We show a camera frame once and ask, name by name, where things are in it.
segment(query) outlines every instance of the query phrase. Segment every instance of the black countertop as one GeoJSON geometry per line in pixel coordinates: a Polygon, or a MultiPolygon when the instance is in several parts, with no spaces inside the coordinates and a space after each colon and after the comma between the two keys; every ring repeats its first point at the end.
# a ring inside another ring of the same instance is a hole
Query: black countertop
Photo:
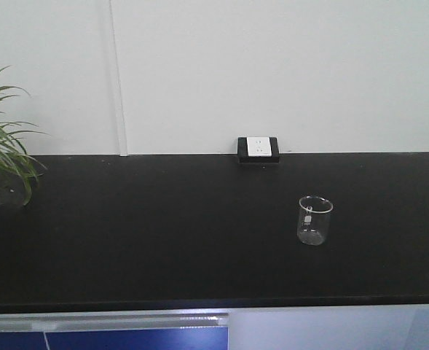
{"type": "Polygon", "coordinates": [[[39,159],[28,206],[0,190],[0,313],[429,303],[429,153],[39,159]]]}

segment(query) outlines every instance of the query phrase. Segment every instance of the cabinet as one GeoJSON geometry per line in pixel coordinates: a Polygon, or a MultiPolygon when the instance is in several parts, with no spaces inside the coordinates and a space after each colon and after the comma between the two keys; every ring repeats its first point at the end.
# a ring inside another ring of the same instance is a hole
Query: cabinet
{"type": "Polygon", "coordinates": [[[227,328],[47,333],[50,350],[227,350],[227,328]]]}
{"type": "Polygon", "coordinates": [[[42,332],[0,332],[0,350],[47,350],[42,332]]]}

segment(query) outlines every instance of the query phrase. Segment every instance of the white wall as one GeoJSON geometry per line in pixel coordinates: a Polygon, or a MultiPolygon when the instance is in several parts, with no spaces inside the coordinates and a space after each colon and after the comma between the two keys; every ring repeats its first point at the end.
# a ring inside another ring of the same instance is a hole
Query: white wall
{"type": "Polygon", "coordinates": [[[429,1],[113,1],[130,153],[429,151],[429,1]]]}
{"type": "Polygon", "coordinates": [[[103,3],[0,0],[0,84],[32,95],[0,110],[49,134],[28,135],[32,154],[118,153],[103,3]]]}
{"type": "Polygon", "coordinates": [[[429,151],[429,1],[111,3],[120,76],[109,0],[0,0],[0,84],[32,95],[4,110],[50,135],[31,153],[429,151]]]}

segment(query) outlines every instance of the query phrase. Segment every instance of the green leaves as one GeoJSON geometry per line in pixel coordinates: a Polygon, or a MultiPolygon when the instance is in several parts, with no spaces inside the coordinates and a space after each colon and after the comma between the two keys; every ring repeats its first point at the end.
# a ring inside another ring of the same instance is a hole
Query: green leaves
{"type": "MultiPolygon", "coordinates": [[[[1,95],[4,91],[10,89],[19,89],[28,93],[21,87],[1,86],[0,102],[7,98],[18,96],[1,95]]],[[[34,178],[36,181],[38,180],[39,172],[36,170],[35,164],[45,168],[45,166],[43,166],[40,162],[28,155],[26,148],[21,142],[22,138],[20,136],[24,133],[40,133],[34,130],[22,129],[22,127],[25,125],[35,126],[29,122],[0,122],[0,170],[21,178],[25,188],[25,200],[23,202],[24,205],[26,205],[31,199],[31,179],[34,178]]]]}

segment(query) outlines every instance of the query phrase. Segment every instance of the white outlet cover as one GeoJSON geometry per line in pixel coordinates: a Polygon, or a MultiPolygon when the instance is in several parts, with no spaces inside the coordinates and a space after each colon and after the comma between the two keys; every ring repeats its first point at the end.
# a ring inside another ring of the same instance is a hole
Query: white outlet cover
{"type": "Polygon", "coordinates": [[[247,137],[246,146],[249,157],[272,157],[269,137],[247,137]]]}

